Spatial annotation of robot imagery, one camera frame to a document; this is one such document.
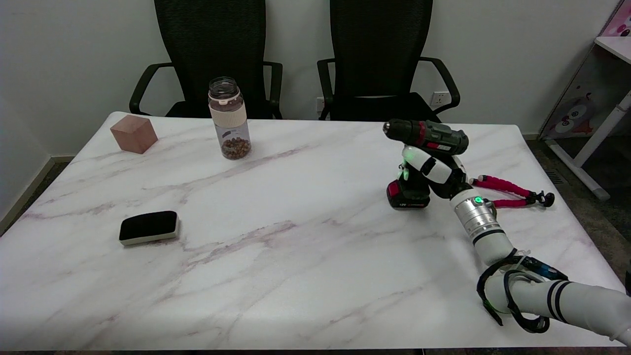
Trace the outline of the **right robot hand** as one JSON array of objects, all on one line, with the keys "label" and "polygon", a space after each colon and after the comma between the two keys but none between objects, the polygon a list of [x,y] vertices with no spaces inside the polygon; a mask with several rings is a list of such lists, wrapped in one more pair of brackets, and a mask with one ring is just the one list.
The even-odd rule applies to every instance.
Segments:
[{"label": "right robot hand", "polygon": [[420,148],[406,145],[402,157],[399,178],[408,188],[419,190],[420,185],[426,185],[435,195],[446,200],[473,189],[455,156],[447,155],[440,160]]}]

